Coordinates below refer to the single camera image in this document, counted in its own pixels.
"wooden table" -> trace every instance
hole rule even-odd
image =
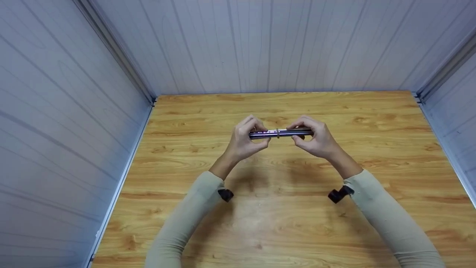
[[[160,96],[93,267],[142,267],[175,205],[250,113],[268,128],[302,114],[326,122],[448,267],[476,265],[476,211],[410,92],[331,92]],[[327,198],[342,185],[338,173],[290,138],[242,161],[225,185],[235,197],[198,227],[183,267],[397,267],[350,198]]]

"beige sleeve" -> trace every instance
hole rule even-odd
[[[221,200],[224,182],[206,171],[193,183],[157,234],[146,257],[145,268],[180,268],[183,249],[200,221]]]
[[[367,170],[344,180],[352,200],[403,268],[445,267],[425,232]]]

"corrugated wall panel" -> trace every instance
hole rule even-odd
[[[0,267],[83,267],[150,105],[72,1],[0,18]]]
[[[476,54],[425,102],[423,109],[476,202]]]
[[[416,91],[471,0],[94,0],[155,92]]]

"hand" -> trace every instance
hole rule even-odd
[[[288,126],[287,129],[298,126],[307,126],[314,132],[314,136],[308,142],[296,135],[292,136],[294,144],[311,155],[329,160],[332,155],[342,150],[334,140],[334,137],[332,137],[325,123],[303,115]]]
[[[209,171],[215,176],[225,180],[239,161],[267,148],[271,140],[270,138],[260,143],[254,143],[250,140],[248,134],[254,128],[260,131],[268,130],[264,127],[263,122],[253,115],[248,116],[238,123],[233,129],[227,149],[223,155],[216,160]]]
[[[243,121],[238,123],[231,134],[230,143],[223,155],[227,155],[231,160],[239,162],[255,153],[268,147],[270,138],[254,143],[249,138],[249,132],[253,129],[267,131],[263,122],[253,115],[249,115]]]

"finger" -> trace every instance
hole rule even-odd
[[[298,136],[294,135],[294,136],[291,136],[291,138],[293,139],[294,141],[294,144],[303,149],[304,151],[307,151],[307,146],[309,144],[309,142],[305,142],[303,139],[299,138]]]
[[[268,131],[268,129],[263,124],[263,121],[258,119],[258,123],[255,125],[256,129],[259,131]]]
[[[297,119],[296,121],[294,121],[291,125],[289,125],[288,127],[286,127],[287,129],[293,129],[293,128],[296,128],[298,126],[302,126],[302,125],[305,125],[307,127],[310,127],[311,129],[313,128],[314,124],[313,124],[313,121],[308,119],[308,118],[305,118],[305,117],[300,117],[299,119]]]
[[[250,121],[248,121],[246,124],[244,124],[242,127],[240,127],[240,130],[243,130],[243,132],[248,133],[253,129],[253,127],[257,127],[257,126],[258,126],[258,119],[253,118]]]
[[[263,149],[266,149],[269,145],[269,141],[271,141],[271,138],[267,138],[266,140],[255,144],[255,147],[258,149],[258,151],[261,151]]]
[[[252,114],[248,115],[245,119],[241,120],[241,122],[237,124],[237,128],[242,127],[244,124],[248,123],[253,118],[255,118],[254,115],[252,115]]]

